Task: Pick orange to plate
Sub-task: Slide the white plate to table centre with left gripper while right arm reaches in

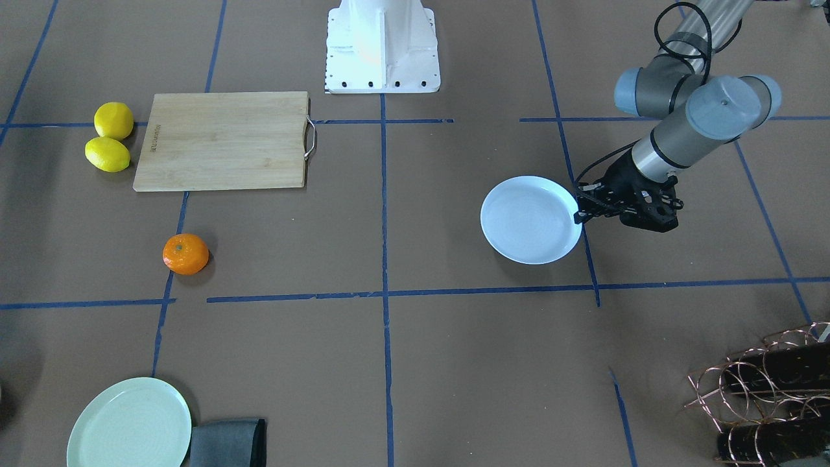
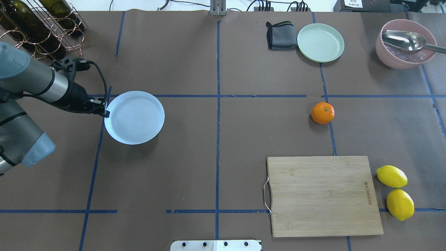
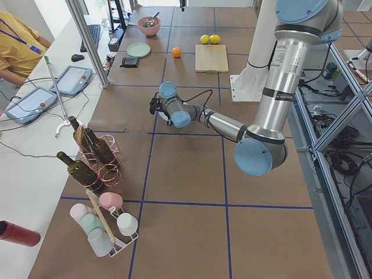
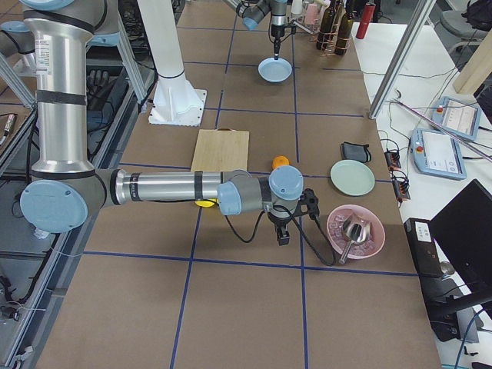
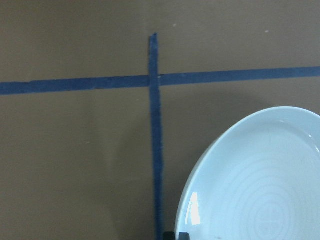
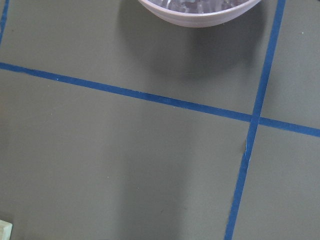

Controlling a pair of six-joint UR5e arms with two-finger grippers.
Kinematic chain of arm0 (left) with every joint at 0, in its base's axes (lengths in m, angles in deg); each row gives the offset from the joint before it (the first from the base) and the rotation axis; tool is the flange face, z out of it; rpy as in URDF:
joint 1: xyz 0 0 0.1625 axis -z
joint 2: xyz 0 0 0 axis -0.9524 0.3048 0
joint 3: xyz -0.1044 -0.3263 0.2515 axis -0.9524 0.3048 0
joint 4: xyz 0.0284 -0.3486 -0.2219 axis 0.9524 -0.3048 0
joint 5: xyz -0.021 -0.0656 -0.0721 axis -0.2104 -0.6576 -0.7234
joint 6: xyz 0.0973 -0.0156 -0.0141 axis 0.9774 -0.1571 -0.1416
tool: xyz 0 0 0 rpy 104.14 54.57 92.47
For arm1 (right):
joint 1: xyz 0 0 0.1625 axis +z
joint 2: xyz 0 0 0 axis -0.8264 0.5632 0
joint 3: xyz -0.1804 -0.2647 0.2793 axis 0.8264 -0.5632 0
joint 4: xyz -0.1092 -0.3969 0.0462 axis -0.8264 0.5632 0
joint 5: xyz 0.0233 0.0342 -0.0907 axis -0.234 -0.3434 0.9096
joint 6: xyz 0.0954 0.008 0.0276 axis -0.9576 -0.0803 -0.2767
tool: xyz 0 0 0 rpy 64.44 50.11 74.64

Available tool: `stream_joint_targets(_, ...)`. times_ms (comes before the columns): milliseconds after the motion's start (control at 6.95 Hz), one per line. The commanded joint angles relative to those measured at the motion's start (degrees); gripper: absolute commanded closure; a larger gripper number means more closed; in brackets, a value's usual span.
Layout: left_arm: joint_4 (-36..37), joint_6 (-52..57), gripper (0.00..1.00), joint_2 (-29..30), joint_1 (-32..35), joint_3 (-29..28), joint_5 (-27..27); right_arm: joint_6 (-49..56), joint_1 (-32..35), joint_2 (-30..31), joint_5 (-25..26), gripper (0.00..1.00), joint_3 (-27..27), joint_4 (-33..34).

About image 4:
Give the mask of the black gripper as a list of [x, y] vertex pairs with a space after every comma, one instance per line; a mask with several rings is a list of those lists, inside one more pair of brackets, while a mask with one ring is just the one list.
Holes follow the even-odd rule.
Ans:
[[281, 50], [282, 38], [285, 36], [286, 25], [271, 25], [271, 37], [274, 45], [274, 60], [278, 60]]
[[269, 211], [268, 219], [275, 227], [278, 245], [288, 245], [290, 242], [288, 224], [292, 221], [292, 216], [286, 211]]

